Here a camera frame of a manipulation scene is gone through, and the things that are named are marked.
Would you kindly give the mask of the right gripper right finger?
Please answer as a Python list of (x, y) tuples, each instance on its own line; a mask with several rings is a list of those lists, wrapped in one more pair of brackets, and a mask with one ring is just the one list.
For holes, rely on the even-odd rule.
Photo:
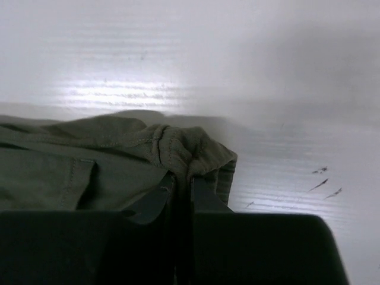
[(347, 284), (327, 224), (306, 214), (236, 213), (191, 186), (193, 284)]

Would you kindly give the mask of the dark green shorts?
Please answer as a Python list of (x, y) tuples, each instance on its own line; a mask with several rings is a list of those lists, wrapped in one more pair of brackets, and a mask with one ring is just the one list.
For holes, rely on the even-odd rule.
[(202, 128), (96, 116), (1, 117), (2, 210), (122, 210), (166, 174), (181, 197), (199, 176), (227, 202), (237, 155)]

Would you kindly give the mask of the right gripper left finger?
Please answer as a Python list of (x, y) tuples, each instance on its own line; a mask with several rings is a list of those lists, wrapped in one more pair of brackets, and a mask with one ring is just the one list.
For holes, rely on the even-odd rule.
[(166, 174), (120, 211), (3, 211), (2, 284), (172, 284)]

